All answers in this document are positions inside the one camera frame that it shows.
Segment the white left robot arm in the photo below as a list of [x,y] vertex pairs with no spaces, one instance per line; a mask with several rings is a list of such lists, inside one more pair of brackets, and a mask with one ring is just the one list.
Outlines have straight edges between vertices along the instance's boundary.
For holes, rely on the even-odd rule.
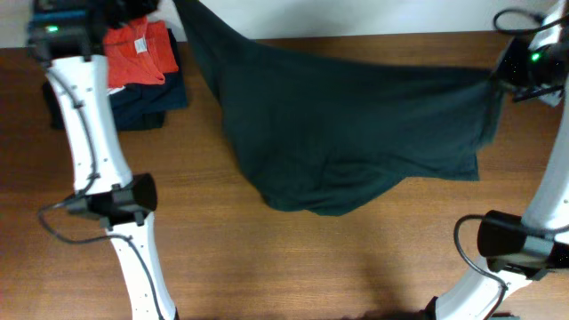
[[[156,1],[34,0],[28,49],[55,93],[68,137],[74,192],[37,212],[42,227],[73,245],[112,244],[135,319],[176,319],[178,309],[164,282],[155,243],[156,184],[134,175],[117,136],[107,94],[104,37],[154,12]],[[64,209],[99,222],[102,236],[72,239],[51,227],[45,214]]]

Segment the red folded shirt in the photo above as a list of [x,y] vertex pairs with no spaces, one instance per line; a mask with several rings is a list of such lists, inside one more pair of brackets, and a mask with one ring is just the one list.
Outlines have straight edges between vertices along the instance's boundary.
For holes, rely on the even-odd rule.
[[165,75],[179,70],[169,29],[162,20],[143,17],[123,28],[111,28],[103,44],[109,89],[128,84],[165,84]]

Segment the navy folded shirt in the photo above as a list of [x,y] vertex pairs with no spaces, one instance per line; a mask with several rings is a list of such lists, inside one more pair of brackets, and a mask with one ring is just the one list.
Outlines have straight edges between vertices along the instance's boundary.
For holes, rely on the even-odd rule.
[[128,84],[122,88],[107,89],[117,130],[146,131],[161,128],[168,111],[188,105],[178,45],[170,29],[169,36],[179,70],[166,74],[165,84]]

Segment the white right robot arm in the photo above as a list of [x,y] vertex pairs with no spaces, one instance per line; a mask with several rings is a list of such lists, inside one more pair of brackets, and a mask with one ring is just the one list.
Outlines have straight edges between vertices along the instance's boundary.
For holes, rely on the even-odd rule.
[[513,292],[568,269],[568,3],[529,16],[537,28],[495,27],[512,38],[496,72],[513,102],[540,99],[560,108],[558,125],[545,130],[547,167],[522,213],[491,210],[456,222],[454,245],[469,269],[433,298],[429,319],[494,319]]

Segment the dark green t-shirt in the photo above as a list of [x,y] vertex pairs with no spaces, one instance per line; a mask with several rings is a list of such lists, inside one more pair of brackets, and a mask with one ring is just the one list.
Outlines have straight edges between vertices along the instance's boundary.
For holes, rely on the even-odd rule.
[[488,70],[280,49],[198,1],[175,7],[240,171],[269,207],[341,216],[407,178],[478,180],[504,100]]

